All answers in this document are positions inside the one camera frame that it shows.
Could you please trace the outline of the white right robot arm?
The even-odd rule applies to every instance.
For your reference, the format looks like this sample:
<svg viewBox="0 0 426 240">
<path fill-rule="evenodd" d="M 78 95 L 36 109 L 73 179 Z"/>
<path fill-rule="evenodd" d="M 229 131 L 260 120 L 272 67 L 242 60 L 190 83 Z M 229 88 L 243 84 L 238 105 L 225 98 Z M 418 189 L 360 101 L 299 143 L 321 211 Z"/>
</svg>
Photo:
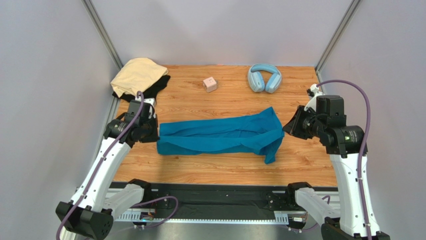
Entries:
<svg viewBox="0 0 426 240">
<path fill-rule="evenodd" d="M 326 203 L 307 182 L 290 183 L 283 204 L 304 210 L 321 227 L 324 240 L 389 240 L 381 231 L 372 208 L 367 180 L 366 132 L 347 125 L 344 107 L 312 109 L 298 106 L 282 128 L 299 139 L 318 138 L 329 155 L 337 179 L 340 209 Z"/>
</svg>

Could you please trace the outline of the blue t shirt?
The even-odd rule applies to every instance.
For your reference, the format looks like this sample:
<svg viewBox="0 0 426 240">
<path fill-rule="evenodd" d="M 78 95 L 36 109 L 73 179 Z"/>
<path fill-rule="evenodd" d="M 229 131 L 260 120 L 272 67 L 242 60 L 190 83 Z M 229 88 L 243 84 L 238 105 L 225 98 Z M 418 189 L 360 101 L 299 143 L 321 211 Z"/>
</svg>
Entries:
<svg viewBox="0 0 426 240">
<path fill-rule="evenodd" d="M 283 126 L 269 107 L 253 115 L 162 123 L 156 148 L 164 156 L 253 153 L 270 164 L 284 137 Z"/>
</svg>

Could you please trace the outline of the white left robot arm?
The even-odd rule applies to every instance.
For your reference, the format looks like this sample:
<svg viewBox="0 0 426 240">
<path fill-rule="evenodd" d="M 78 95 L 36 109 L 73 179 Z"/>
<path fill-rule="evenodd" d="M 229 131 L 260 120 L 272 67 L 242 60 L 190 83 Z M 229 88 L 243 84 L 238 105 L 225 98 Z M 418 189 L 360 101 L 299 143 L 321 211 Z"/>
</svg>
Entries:
<svg viewBox="0 0 426 240">
<path fill-rule="evenodd" d="M 158 140 L 158 120 L 153 110 L 123 113 L 108 123 L 88 175 L 71 199 L 56 207 L 61 221 L 56 239 L 66 230 L 87 239 L 103 240 L 110 234 L 114 221 L 129 208 L 152 204 L 152 185 L 140 179 L 132 179 L 110 198 L 106 195 L 134 144 Z"/>
</svg>

